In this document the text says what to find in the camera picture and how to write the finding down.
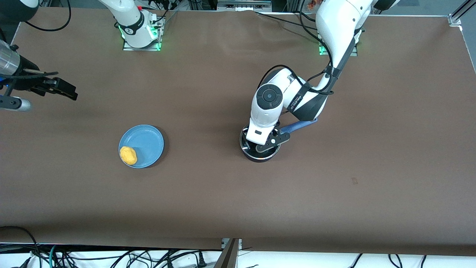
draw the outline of blue plate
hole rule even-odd
[[[136,125],[127,130],[119,141],[119,154],[123,146],[131,147],[137,154],[137,163],[126,165],[133,168],[144,168],[159,159],[164,151],[164,137],[157,128],[151,125]]]

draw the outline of yellow lemon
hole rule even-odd
[[[136,151],[131,147],[123,146],[120,149],[119,155],[122,161],[128,165],[133,165],[137,162]]]

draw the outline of teal cable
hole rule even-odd
[[[56,245],[51,247],[51,250],[50,250],[50,268],[53,268],[53,252],[55,251],[55,247],[56,247]]]

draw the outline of blue handle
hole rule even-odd
[[[296,123],[292,123],[290,125],[287,125],[285,127],[282,127],[281,128],[281,133],[284,133],[284,132],[287,132],[287,133],[291,133],[295,130],[298,130],[300,128],[303,128],[305,126],[308,126],[310,124],[313,124],[317,122],[317,118],[314,119],[313,121],[297,121]]]

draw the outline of brown tabletop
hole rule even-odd
[[[34,20],[57,27],[65,9]],[[297,21],[295,16],[288,19]],[[264,72],[302,77],[327,56],[295,25],[253,12],[179,12],[160,52],[124,52],[108,10],[73,9],[15,44],[77,87],[0,116],[0,223],[39,242],[476,255],[476,75],[443,17],[370,17],[319,122],[269,162],[238,145]],[[286,114],[282,122],[294,122]],[[121,136],[157,126],[157,165],[132,169]],[[2,241],[23,234],[2,233]]]

